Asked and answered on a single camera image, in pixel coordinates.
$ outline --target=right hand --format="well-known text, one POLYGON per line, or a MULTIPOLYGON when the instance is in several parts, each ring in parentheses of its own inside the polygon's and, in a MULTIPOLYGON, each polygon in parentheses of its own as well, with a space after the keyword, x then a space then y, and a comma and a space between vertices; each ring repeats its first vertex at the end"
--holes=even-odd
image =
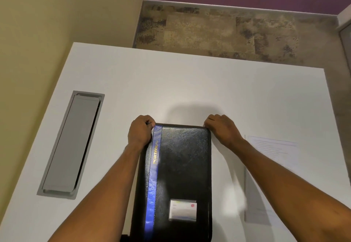
POLYGON ((204 126, 213 132, 216 138, 230 150, 245 142, 234 122, 226 115, 209 115, 204 126))

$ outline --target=left hand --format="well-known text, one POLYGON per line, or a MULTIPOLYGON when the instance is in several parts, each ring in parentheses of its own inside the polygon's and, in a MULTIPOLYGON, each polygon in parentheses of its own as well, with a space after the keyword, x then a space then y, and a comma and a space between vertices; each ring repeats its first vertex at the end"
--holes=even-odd
POLYGON ((151 139, 151 130, 156 125, 149 115, 139 115, 131 124, 128 133, 128 145, 143 148, 151 139))

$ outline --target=sheet of paper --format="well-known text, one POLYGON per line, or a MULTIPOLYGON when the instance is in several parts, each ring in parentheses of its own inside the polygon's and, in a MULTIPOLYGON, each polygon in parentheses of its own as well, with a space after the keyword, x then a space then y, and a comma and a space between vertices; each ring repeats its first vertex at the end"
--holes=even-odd
MULTIPOLYGON (((298 173, 297 143, 252 136, 246 139, 265 156, 298 173)), ((248 205, 245 211, 247 223, 266 224, 286 229, 247 169, 245 169, 245 195, 248 205)))

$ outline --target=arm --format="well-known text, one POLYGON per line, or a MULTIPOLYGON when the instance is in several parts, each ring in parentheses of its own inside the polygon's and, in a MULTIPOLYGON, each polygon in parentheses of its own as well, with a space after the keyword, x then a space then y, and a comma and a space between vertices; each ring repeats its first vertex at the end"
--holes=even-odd
POLYGON ((227 116, 210 115, 205 126, 240 158, 297 241, 351 241, 348 207, 257 151, 227 116))
POLYGON ((128 145, 121 157, 55 231, 49 242, 120 240, 139 155, 150 141, 154 126, 155 121, 150 116, 139 116, 132 122, 128 145))

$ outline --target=beige wall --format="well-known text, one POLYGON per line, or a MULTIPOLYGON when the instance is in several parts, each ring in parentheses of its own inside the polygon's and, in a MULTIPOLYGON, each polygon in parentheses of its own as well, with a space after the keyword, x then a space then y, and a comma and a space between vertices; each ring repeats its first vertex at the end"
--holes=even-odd
POLYGON ((0 221, 72 42, 131 47, 141 4, 0 0, 0 221))

